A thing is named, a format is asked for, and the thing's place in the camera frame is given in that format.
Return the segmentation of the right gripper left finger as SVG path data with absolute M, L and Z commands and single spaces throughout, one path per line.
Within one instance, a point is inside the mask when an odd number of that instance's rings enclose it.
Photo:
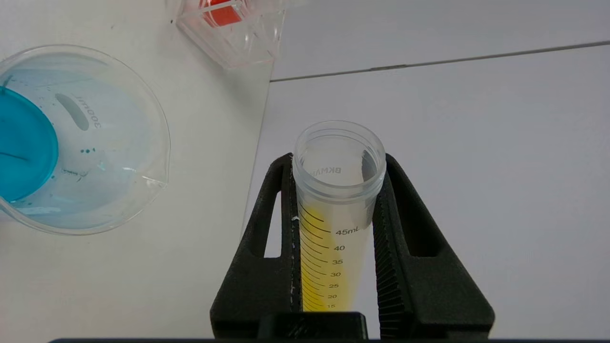
M 266 172 L 250 219 L 210 310 L 216 339 L 254 339 L 264 317 L 302 310 L 299 222 L 292 154 Z M 281 197 L 279 257 L 265 257 L 277 195 Z

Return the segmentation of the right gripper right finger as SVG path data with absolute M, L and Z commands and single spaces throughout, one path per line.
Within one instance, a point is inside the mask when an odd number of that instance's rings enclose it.
M 481 341 L 495 313 L 445 239 L 398 161 L 373 213 L 380 337 L 383 341 Z

